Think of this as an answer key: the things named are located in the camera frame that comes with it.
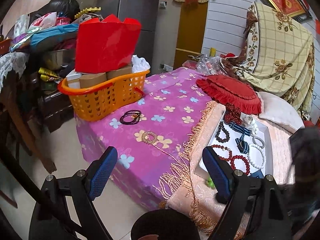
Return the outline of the blue striped strap watch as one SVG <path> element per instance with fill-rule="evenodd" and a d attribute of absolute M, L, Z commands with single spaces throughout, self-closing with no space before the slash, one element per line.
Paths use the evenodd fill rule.
<path fill-rule="evenodd" d="M 237 148 L 241 154 L 248 154 L 249 153 L 249 144 L 245 141 L 245 136 L 250 136 L 251 131 L 248 130 L 247 128 L 236 124 L 235 122 L 231 122 L 229 124 L 229 127 L 240 134 L 239 138 L 235 139 Z"/>

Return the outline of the white dotted scrunchie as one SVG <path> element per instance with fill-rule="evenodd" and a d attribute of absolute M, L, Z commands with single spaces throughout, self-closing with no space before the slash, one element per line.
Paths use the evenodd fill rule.
<path fill-rule="evenodd" d="M 256 136 L 258 134 L 259 129 L 256 120 L 252 115 L 243 114 L 242 125 L 251 132 L 252 136 Z"/>

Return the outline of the red polka dot scrunchie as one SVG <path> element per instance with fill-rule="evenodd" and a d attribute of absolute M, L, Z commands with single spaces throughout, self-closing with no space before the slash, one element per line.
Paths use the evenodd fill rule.
<path fill-rule="evenodd" d="M 234 122 L 237 125 L 242 124 L 241 120 L 241 111 L 239 107 L 235 107 L 231 103 L 226 103 L 226 112 L 223 117 L 223 120 L 226 124 L 230 124 L 231 122 Z"/>

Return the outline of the blue hair claw clip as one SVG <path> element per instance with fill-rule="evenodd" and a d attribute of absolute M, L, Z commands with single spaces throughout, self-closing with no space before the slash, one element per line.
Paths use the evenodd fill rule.
<path fill-rule="evenodd" d="M 251 178 L 263 179 L 264 175 L 261 170 L 257 170 L 250 175 Z"/>

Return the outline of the white tray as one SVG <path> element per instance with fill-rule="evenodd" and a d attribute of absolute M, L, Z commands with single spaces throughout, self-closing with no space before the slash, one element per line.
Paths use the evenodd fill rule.
<path fill-rule="evenodd" d="M 222 148 L 213 148 L 217 155 L 227 159 L 227 163 L 234 168 L 247 172 L 250 176 L 253 172 L 261 170 L 263 175 L 273 174 L 273 152 L 269 129 L 266 125 L 257 121 L 258 134 L 254 138 L 251 135 L 245 136 L 245 141 L 251 145 L 255 144 L 253 149 L 249 150 L 249 154 L 241 154 L 237 148 L 235 139 L 240 134 L 233 131 L 228 124 L 223 124 L 225 130 L 229 132 L 229 140 L 227 142 L 218 142 L 215 137 L 218 128 L 215 127 L 210 139 L 205 146 L 220 145 Z"/>

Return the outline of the purple floral blanket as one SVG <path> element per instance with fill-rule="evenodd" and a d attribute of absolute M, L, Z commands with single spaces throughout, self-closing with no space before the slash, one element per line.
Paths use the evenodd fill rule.
<path fill-rule="evenodd" d="M 202 76 L 178 68 L 145 80 L 145 96 L 100 121 L 76 119 L 85 161 L 91 163 L 113 146 L 118 152 L 113 182 L 137 204 L 157 209 L 165 198 L 157 190 L 159 178 L 171 171 L 183 145 L 210 102 L 196 85 Z"/>

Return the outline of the orange plastic basket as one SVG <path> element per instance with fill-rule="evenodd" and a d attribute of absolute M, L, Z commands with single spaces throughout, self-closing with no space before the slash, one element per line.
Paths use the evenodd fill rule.
<path fill-rule="evenodd" d="M 115 77 L 89 88 L 70 88 L 67 79 L 58 84 L 58 90 L 71 101 L 74 113 L 85 121 L 99 121 L 117 109 L 145 96 L 144 81 L 149 70 Z"/>

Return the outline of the white pillow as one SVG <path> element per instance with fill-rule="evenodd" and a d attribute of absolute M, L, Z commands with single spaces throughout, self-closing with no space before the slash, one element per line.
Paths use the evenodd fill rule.
<path fill-rule="evenodd" d="M 297 111 L 282 98 L 267 92 L 258 92 L 262 112 L 259 118 L 271 121 L 290 133 L 304 128 L 304 123 Z"/>

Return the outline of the red ruffled cushion left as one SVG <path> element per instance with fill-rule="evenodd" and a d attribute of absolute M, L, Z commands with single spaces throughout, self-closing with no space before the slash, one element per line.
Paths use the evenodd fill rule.
<path fill-rule="evenodd" d="M 263 111 L 263 102 L 253 88 L 233 77 L 209 75 L 196 80 L 196 85 L 214 101 L 233 104 L 242 113 L 259 115 Z"/>

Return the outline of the cardboard box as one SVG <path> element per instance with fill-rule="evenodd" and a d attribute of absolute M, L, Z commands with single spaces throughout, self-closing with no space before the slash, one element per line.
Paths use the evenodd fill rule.
<path fill-rule="evenodd" d="M 106 73 L 83 74 L 79 78 L 80 88 L 89 88 L 107 81 Z"/>

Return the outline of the clear plastic bag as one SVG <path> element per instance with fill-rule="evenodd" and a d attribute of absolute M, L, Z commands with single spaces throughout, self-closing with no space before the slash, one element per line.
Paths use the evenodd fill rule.
<path fill-rule="evenodd" d="M 202 75 L 227 75 L 227 72 L 222 66 L 221 57 L 200 55 L 197 58 L 199 60 L 196 64 L 196 71 L 201 73 Z"/>

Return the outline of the red paper bag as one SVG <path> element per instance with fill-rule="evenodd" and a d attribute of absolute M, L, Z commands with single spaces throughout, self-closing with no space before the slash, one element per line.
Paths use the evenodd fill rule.
<path fill-rule="evenodd" d="M 114 14 L 79 24 L 75 50 L 75 71 L 106 73 L 131 62 L 139 39 L 141 23 L 133 18 L 121 21 Z"/>

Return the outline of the floral plaid quilt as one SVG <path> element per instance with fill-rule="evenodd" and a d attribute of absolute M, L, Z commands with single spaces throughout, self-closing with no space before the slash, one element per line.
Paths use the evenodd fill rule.
<path fill-rule="evenodd" d="M 284 13 L 253 2 L 244 35 L 240 55 L 222 59 L 228 73 L 284 99 L 302 119 L 310 120 L 315 83 L 312 33 Z"/>

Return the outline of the grey refrigerator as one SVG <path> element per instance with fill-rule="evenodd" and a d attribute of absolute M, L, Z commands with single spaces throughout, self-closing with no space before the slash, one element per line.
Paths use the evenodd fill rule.
<path fill-rule="evenodd" d="M 137 19 L 141 25 L 135 55 L 152 64 L 159 0 L 76 0 L 80 9 L 100 7 L 100 15 Z"/>

